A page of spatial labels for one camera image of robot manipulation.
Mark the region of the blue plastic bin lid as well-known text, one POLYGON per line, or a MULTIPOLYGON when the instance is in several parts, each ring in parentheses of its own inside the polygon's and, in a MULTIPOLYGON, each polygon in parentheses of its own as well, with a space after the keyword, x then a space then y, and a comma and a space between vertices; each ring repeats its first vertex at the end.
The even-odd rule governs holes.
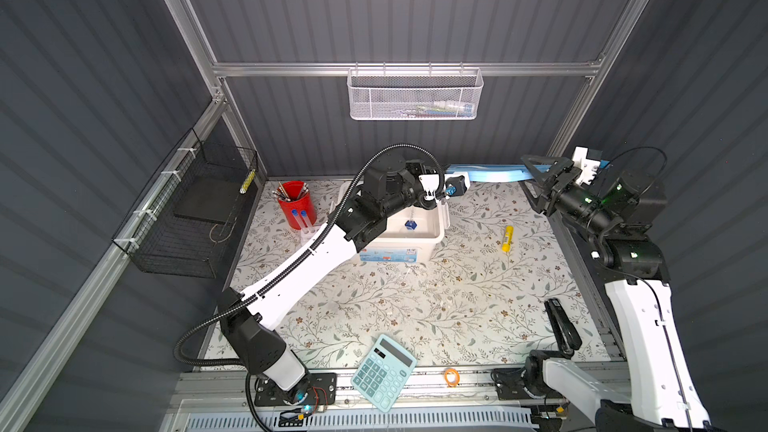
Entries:
POLYGON ((481 183, 513 183, 533 178, 524 165, 453 164, 446 169, 446 173, 466 173, 471 182, 481 183))

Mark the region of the beige plastic storage bin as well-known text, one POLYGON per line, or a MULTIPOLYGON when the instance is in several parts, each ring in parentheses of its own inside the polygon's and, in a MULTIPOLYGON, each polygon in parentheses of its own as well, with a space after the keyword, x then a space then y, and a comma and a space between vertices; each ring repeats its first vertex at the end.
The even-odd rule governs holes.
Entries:
POLYGON ((387 219, 387 229, 350 259, 352 263, 404 263, 428 262, 436 247, 444 240, 450 227, 448 205, 439 203, 433 210, 409 207, 387 219), (418 227, 405 228, 413 219, 418 227))

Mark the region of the clear test tube blue cap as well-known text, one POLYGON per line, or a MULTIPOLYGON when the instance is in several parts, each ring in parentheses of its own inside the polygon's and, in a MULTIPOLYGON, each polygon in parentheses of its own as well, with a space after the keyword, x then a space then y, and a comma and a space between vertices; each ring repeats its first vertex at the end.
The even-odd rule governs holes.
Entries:
POLYGON ((297 224, 298 229, 301 230, 303 225, 302 225, 302 222, 301 222, 301 216, 300 216, 299 212, 296 209, 293 209, 291 212, 292 212, 292 216, 294 218, 294 221, 297 224))

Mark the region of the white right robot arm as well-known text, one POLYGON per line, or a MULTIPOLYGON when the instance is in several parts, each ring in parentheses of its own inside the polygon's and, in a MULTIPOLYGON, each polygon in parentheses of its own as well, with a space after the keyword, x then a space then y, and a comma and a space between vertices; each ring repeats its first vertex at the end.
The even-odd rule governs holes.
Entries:
POLYGON ((539 190, 523 190, 532 209, 557 213, 590 247, 592 261, 614 278, 604 288, 616 315, 630 374, 630 395, 601 384, 577 366, 573 323, 554 299, 545 309, 558 348, 535 350, 521 379, 533 397, 558 393, 598 431, 712 431, 691 378, 673 316, 665 257, 649 238, 667 205, 658 175, 622 170, 591 190, 581 166, 565 157, 524 155, 539 190))

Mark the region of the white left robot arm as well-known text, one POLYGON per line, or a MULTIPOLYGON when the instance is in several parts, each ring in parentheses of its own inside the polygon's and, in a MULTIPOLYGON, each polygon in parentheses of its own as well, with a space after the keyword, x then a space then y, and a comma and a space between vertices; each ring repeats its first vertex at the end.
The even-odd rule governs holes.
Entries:
POLYGON ((174 358, 196 367, 242 366, 252 376, 269 379, 290 403, 301 402, 310 374, 276 331, 283 318, 331 271, 382 235, 391 216, 409 207, 433 210, 466 190, 466 178, 448 177, 426 149, 408 143, 383 148, 354 176, 318 231, 258 282, 240 292, 225 290, 218 314, 184 333, 173 348, 174 358), (235 357, 187 355, 185 343, 213 325, 219 326, 235 357))

